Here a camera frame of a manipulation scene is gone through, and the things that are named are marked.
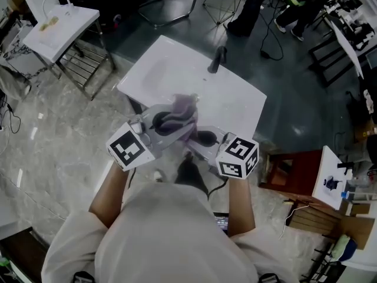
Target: floor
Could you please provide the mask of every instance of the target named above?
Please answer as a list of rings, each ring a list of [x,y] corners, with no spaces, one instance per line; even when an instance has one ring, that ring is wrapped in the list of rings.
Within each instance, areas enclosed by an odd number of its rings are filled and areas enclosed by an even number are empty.
[[[128,100],[115,85],[160,34],[208,57],[219,45],[228,48],[226,67],[267,95],[257,127],[261,139],[284,151],[333,146],[334,132],[348,125],[344,91],[352,86],[353,73],[324,89],[317,76],[307,70],[307,51],[321,41],[326,28],[307,32],[304,43],[289,34],[276,33],[285,57],[280,62],[264,60],[259,55],[266,32],[263,21],[257,21],[249,39],[228,37],[222,26],[216,28],[201,7],[202,2],[198,0],[190,19],[178,24],[153,29],[135,14],[116,32],[106,35],[118,72],[108,77],[108,83],[91,102],[65,77],[57,80],[48,71],[40,74],[29,96],[16,108],[15,114],[22,119],[20,131],[10,135],[9,144],[0,154],[0,189],[16,210],[20,228],[32,225],[51,242],[72,210],[89,207],[111,161],[105,142],[133,115]],[[174,15],[173,12],[184,12],[189,4],[190,0],[167,0],[164,9]],[[268,20],[272,11],[265,9],[262,14]],[[274,56],[280,53],[272,37],[266,40],[264,49]],[[99,79],[108,74],[108,68],[103,69]],[[0,134],[1,144],[7,144],[8,132]],[[172,180],[180,149],[179,145],[173,146],[163,158],[138,167],[133,183],[150,181],[156,167],[163,170],[167,180]],[[220,184],[206,171],[205,164],[199,166],[209,189]],[[282,196],[257,187],[263,172],[262,159],[249,176],[256,225],[271,226],[280,235],[290,206],[283,204]],[[214,211],[227,211],[227,191],[225,187],[213,193],[210,203]],[[291,228],[286,228],[282,238],[298,276],[308,271],[313,250],[322,244],[320,235]]]
[[[351,70],[329,88],[323,88],[317,75],[308,70],[312,60],[307,52],[323,41],[322,35],[328,32],[328,27],[321,24],[316,31],[309,28],[304,33],[305,41],[301,43],[289,33],[290,27],[287,34],[281,34],[272,23],[271,29],[283,47],[284,59],[278,62],[266,60],[259,53],[267,31],[260,16],[250,38],[237,38],[227,35],[224,26],[215,25],[202,6],[203,1],[197,1],[189,19],[158,29],[154,29],[138,14],[133,14],[115,32],[106,35],[108,48],[135,62],[160,35],[181,42],[210,58],[213,58],[218,46],[224,45],[228,50],[225,67],[267,95],[256,130],[259,140],[272,143],[285,152],[318,149],[325,144],[333,148],[334,134],[349,127],[345,90],[353,91],[357,87],[357,79]],[[208,0],[207,3],[219,5],[220,1]],[[143,12],[157,22],[164,22],[187,12],[191,2],[164,0],[144,7]],[[223,0],[224,6],[231,3],[232,0]],[[265,7],[261,14],[269,22],[273,10]],[[335,46],[337,43],[319,51],[318,56]],[[281,56],[271,33],[263,49],[275,58]],[[329,77],[341,65],[342,62],[338,67],[334,66]]]

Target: smartphone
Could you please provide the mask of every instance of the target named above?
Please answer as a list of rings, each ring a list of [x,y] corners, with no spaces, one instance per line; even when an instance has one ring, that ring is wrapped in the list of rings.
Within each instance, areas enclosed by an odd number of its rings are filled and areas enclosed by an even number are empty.
[[[223,230],[225,234],[228,234],[228,219],[229,214],[228,213],[217,213],[214,212],[214,217],[216,219],[217,225],[220,229]]]

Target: black shoe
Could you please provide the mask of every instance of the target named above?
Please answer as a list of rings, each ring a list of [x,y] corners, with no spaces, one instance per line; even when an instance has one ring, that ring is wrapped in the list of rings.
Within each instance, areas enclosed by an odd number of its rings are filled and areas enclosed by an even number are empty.
[[[235,21],[229,22],[228,24],[224,23],[224,27],[226,31],[237,37],[249,37],[251,34],[251,31],[246,31],[245,29],[237,27]]]

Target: white tabletop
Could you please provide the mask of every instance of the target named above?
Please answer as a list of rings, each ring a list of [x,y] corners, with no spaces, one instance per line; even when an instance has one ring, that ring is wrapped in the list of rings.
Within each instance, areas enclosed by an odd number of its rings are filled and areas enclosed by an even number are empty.
[[[30,49],[55,63],[72,42],[81,35],[100,16],[96,9],[68,5],[56,5],[47,14],[49,18],[58,17],[58,22],[40,31],[43,22],[39,22],[25,37],[24,44]]]
[[[324,146],[316,184],[312,193],[314,198],[321,200],[336,210],[340,208],[340,204],[342,203],[341,193],[345,190],[347,182],[344,175],[345,169],[338,169],[338,163],[341,163],[341,160],[329,147]],[[330,190],[324,185],[325,179],[328,180],[331,176],[334,177],[334,180],[341,181],[334,190]]]
[[[118,89],[147,107],[171,104],[175,94],[197,94],[198,126],[252,139],[266,96],[223,66],[209,73],[210,64],[211,59],[201,53],[160,36]]]

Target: black pants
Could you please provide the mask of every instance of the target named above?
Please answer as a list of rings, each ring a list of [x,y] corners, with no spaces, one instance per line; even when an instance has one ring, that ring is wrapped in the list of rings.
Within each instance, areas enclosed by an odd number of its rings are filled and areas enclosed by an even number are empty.
[[[208,189],[204,184],[198,167],[193,163],[192,157],[185,159],[179,166],[178,177],[175,183],[179,185],[196,187],[197,189],[202,190],[206,195],[208,195]]]
[[[276,18],[276,22],[280,26],[285,27],[298,20],[296,26],[293,28],[293,32],[295,35],[301,37],[307,24],[314,21],[326,1],[327,0],[317,0],[307,2],[303,6],[290,6],[284,13]]]
[[[241,29],[247,34],[251,33],[258,19],[260,6],[263,1],[264,0],[246,0],[241,14],[232,22],[234,28]]]

